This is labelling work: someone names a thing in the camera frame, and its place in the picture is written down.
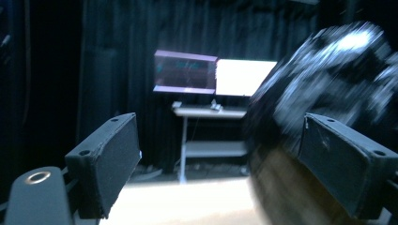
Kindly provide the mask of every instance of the desk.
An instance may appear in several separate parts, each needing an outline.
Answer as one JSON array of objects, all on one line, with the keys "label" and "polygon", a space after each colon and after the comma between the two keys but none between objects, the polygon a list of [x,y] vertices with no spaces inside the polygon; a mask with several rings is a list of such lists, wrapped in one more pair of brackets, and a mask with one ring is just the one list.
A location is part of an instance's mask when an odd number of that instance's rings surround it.
[{"label": "desk", "polygon": [[186,183],[185,164],[186,158],[213,158],[213,157],[241,157],[246,154],[244,142],[187,142],[187,129],[189,118],[205,119],[241,119],[245,111],[211,110],[202,108],[173,108],[176,116],[183,118],[181,141],[181,165],[179,182]]}]

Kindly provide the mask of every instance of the black plastic part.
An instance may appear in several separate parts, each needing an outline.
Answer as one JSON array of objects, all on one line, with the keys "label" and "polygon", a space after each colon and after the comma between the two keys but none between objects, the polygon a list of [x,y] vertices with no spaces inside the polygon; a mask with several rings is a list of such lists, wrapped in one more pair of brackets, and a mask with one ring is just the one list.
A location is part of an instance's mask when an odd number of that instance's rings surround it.
[{"label": "black plastic part", "polygon": [[107,218],[141,159],[135,113],[114,117],[70,151],[69,176],[82,186],[81,218]]},{"label": "black plastic part", "polygon": [[5,225],[72,223],[65,183],[56,167],[27,172],[12,184]]},{"label": "black plastic part", "polygon": [[298,154],[349,216],[378,218],[398,155],[326,116],[307,113]]}]

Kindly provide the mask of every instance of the computer monitor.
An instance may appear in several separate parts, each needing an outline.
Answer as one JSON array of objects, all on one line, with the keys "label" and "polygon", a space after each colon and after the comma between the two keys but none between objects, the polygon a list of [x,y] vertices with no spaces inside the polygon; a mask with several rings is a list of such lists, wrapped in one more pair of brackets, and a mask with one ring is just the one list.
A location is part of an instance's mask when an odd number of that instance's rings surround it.
[{"label": "computer monitor", "polygon": [[153,91],[213,95],[216,61],[216,56],[157,50]]},{"label": "computer monitor", "polygon": [[216,95],[250,97],[277,62],[220,59],[217,62]]}]

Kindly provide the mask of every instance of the screw hole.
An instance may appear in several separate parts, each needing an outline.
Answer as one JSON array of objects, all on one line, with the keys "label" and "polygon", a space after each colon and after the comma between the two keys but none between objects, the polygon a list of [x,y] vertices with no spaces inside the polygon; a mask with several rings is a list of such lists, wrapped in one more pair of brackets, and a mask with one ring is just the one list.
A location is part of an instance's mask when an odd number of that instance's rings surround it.
[{"label": "screw hole", "polygon": [[82,151],[82,152],[79,153],[79,155],[82,156],[82,157],[83,157],[83,156],[86,156],[86,155],[88,155],[88,154],[90,154],[90,150],[84,150],[84,151]]},{"label": "screw hole", "polygon": [[375,150],[374,153],[376,153],[377,155],[379,155],[381,157],[384,157],[386,155],[384,152],[378,151],[378,150]]},{"label": "screw hole", "polygon": [[40,182],[45,181],[47,178],[50,177],[50,172],[36,172],[29,177],[26,178],[25,183],[28,185],[35,185]]}]

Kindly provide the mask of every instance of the dark background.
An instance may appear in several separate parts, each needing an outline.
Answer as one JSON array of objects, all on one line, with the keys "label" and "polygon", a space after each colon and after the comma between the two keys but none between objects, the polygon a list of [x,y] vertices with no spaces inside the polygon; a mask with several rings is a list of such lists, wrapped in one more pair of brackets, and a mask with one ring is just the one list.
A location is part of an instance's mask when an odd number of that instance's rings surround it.
[{"label": "dark background", "polygon": [[153,93],[157,49],[279,61],[321,28],[365,20],[396,51],[396,11],[393,0],[0,0],[0,41],[11,36],[0,49],[0,203],[22,173],[64,167],[110,117],[137,113],[141,163],[170,173],[181,132],[174,100],[247,102]]}]

